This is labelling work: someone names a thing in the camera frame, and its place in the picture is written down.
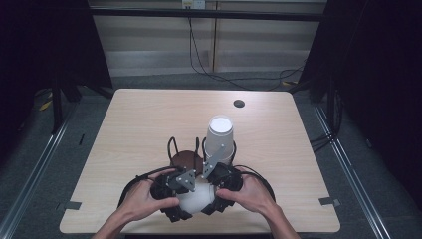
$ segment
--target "metal rail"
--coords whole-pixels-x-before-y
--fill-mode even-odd
[[[55,134],[50,137],[49,142],[44,148],[44,151],[38,159],[38,162],[31,172],[31,175],[28,177],[24,187],[22,188],[15,202],[10,207],[2,223],[0,224],[1,239],[10,239],[15,233],[15,230],[28,207],[44,172],[49,165],[50,160],[53,157],[53,154],[59,145],[59,142],[62,140],[62,137],[65,134],[69,120],[72,118],[72,115],[75,112],[76,105],[77,104],[73,104],[71,106],[70,111],[67,114],[62,126]]]
[[[325,112],[321,107],[315,107],[315,110],[325,134],[329,135],[331,133],[331,130],[328,126]],[[365,214],[369,225],[372,227],[372,230],[375,233],[376,238],[391,239],[391,236],[388,233],[388,230],[381,216],[379,215],[378,210],[375,208],[374,204],[372,203],[372,200],[369,198],[369,195],[367,194],[365,188],[360,182],[360,179],[353,168],[353,164],[345,153],[340,141],[336,137],[331,141],[330,144],[335,152],[335,155],[337,156],[338,162],[340,163],[351,188],[353,189],[354,195],[356,196],[360,206],[362,207],[363,213]]]

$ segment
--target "gray carpet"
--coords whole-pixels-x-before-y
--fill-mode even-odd
[[[279,73],[228,73],[226,78],[276,78]],[[295,74],[287,81],[297,80]],[[209,89],[242,90],[227,82],[218,82],[197,74],[127,77],[113,79],[114,87],[143,89]],[[236,84],[250,90],[264,91],[278,81],[243,80]],[[281,85],[277,91],[288,87]],[[61,202],[69,201],[85,161],[94,143],[110,100],[90,90],[81,89],[83,98],[77,105],[68,129],[52,158],[46,173],[27,208],[13,238],[90,238],[92,235],[65,235],[59,231],[64,212],[56,210]],[[323,134],[314,106],[307,92],[294,94],[301,118],[310,139]],[[38,160],[52,127],[51,109],[33,111],[22,131],[20,143],[1,169],[1,218],[13,203],[19,189]],[[392,238],[420,238],[422,216],[401,185],[389,174],[376,151],[367,147],[352,120],[345,114],[339,138],[350,160],[370,194],[375,207],[384,219]],[[303,233],[303,238],[376,238],[354,196],[330,145],[316,153],[327,189],[341,205],[336,212],[341,229],[334,234]]]

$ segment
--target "wooden table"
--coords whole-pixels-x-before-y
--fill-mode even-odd
[[[234,106],[236,100],[245,103]],[[120,194],[136,175],[169,164],[167,143],[176,137],[179,150],[194,150],[195,137],[206,136],[213,116],[233,120],[237,154],[272,185],[277,202],[299,232],[335,232],[339,222],[293,97],[288,93],[118,90],[97,135],[67,210],[64,233],[94,233],[114,212]],[[238,204],[211,216],[199,213],[171,223],[159,211],[129,223],[123,233],[215,234],[266,233],[264,218]]]

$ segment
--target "cup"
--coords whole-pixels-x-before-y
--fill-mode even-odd
[[[179,206],[182,210],[194,214],[202,211],[215,198],[215,186],[199,178],[195,181],[195,191],[177,194]]]
[[[233,123],[226,116],[213,117],[208,125],[207,139],[205,140],[205,154],[210,158],[222,145],[225,149],[219,162],[229,164],[233,155]]]

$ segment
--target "person's hand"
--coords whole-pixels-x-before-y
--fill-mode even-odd
[[[154,173],[149,178],[155,179],[160,174],[172,170],[174,169]],[[115,238],[127,223],[141,220],[161,208],[174,207],[179,204],[179,199],[176,197],[154,199],[149,192],[152,183],[151,180],[142,180],[135,184],[127,193],[121,206],[108,218],[93,239]]]
[[[154,179],[160,174],[165,174],[172,170],[174,169],[154,173],[149,178]],[[142,180],[135,184],[127,193],[124,202],[117,209],[116,213],[121,213],[123,218],[130,222],[141,220],[161,208],[174,207],[179,204],[179,199],[176,197],[169,197],[162,200],[154,199],[149,192],[152,183],[151,180]]]
[[[243,167],[239,167],[239,170],[245,171]],[[217,196],[235,201],[245,209],[260,214],[264,214],[268,210],[271,210],[271,208],[277,207],[276,202],[271,197],[267,188],[258,178],[247,174],[243,174],[242,178],[243,187],[240,191],[230,191],[222,188],[217,190]]]
[[[300,239],[282,208],[273,200],[267,188],[253,175],[243,174],[243,186],[239,191],[218,189],[217,196],[235,201],[245,209],[258,212],[267,220],[276,239]]]

